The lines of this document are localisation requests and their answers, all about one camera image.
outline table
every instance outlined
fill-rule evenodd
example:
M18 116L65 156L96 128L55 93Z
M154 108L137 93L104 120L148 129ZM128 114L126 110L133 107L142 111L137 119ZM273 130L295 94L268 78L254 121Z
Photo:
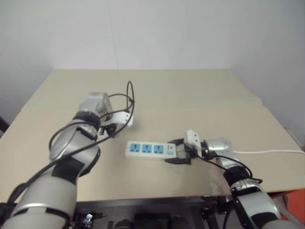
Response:
M226 137L234 150L300 150L231 70L54 70L0 140L0 201L48 163L50 136L75 115L88 92L125 92L132 80L134 124L100 145L91 173L78 181L78 201L219 196L230 193L221 171L201 160L171 165L125 158L128 140L166 142L188 129L201 139ZM114 109L125 106L113 98ZM238 155L268 192L305 187L305 157Z

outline white cable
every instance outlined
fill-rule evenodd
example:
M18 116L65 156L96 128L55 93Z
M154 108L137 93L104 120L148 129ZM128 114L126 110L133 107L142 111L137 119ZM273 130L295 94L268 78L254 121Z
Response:
M271 149L271 150L264 150L264 151L253 151L253 152L243 152L243 151L233 151L237 154L263 154L263 153L270 153L270 152L291 152L291 153L300 153L304 154L305 152L301 150L285 150L285 149Z

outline power strip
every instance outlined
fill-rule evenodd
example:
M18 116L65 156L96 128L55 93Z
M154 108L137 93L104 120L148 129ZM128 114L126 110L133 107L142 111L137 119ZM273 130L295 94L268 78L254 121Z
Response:
M176 145L170 143L128 141L126 157L174 158L177 157Z

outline white wall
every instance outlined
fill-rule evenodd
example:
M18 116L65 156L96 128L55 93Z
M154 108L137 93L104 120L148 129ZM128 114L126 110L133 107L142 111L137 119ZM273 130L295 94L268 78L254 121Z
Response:
M2 0L0 115L52 68L232 67L304 143L304 0Z

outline orange object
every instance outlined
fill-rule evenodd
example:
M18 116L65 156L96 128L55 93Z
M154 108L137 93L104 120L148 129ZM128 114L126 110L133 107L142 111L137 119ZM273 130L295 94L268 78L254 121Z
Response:
M281 214L281 220L286 220L286 221L288 221L288 219L287 219L285 216L283 216L282 214Z
M305 189L286 194L289 196L288 210L305 224Z

